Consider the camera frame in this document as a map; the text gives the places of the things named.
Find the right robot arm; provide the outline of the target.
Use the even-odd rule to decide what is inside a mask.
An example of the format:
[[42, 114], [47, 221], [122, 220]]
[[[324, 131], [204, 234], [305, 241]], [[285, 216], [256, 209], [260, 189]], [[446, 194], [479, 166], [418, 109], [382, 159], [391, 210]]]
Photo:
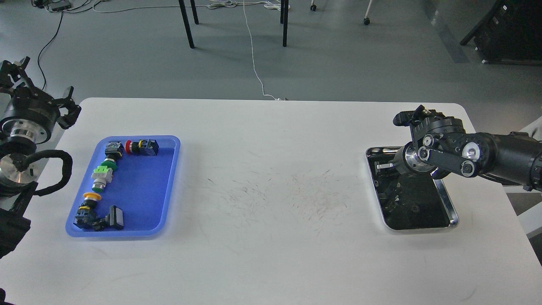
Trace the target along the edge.
[[461, 119], [422, 105], [399, 112], [393, 124], [409, 127], [412, 140], [391, 161], [375, 165], [378, 176], [430, 175], [437, 180], [453, 173], [541, 190], [541, 143], [528, 133], [467, 133]]

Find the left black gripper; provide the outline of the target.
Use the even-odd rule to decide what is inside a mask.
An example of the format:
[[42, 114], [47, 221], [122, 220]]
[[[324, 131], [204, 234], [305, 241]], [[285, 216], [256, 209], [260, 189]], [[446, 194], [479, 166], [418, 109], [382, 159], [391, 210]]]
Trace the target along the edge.
[[0, 68], [1, 93], [11, 97], [1, 119], [1, 131], [11, 136], [12, 130], [29, 130], [35, 144], [49, 141], [57, 123], [62, 129], [71, 128], [82, 110], [73, 99], [74, 87], [69, 86], [62, 98], [48, 102], [37, 100], [42, 91], [35, 87], [25, 69], [29, 56], [20, 61], [3, 60]]

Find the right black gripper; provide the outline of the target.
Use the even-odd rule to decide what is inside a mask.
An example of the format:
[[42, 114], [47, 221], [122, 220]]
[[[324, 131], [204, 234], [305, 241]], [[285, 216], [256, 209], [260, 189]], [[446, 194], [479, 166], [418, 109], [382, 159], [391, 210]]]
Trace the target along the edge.
[[412, 143], [407, 143], [395, 153], [391, 164], [375, 164], [376, 171], [395, 169], [401, 175], [421, 176], [431, 174], [436, 166], [426, 164], [418, 157], [418, 151]]

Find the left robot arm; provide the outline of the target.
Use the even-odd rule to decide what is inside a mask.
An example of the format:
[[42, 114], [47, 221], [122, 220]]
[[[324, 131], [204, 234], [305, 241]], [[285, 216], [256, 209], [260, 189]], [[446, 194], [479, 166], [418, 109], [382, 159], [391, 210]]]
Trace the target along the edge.
[[[1, 63], [1, 93], [10, 101], [1, 117], [1, 198], [15, 198], [12, 206], [1, 209], [0, 255], [14, 251], [31, 221], [24, 217], [34, 196], [46, 196], [62, 189], [72, 175], [73, 158], [62, 150], [37, 151], [37, 145], [52, 137], [56, 125], [69, 129], [78, 119], [81, 106], [73, 100], [74, 88], [69, 86], [62, 98], [54, 98], [36, 87], [26, 73], [30, 58]], [[35, 162], [43, 159], [62, 160], [61, 179], [38, 189]]]

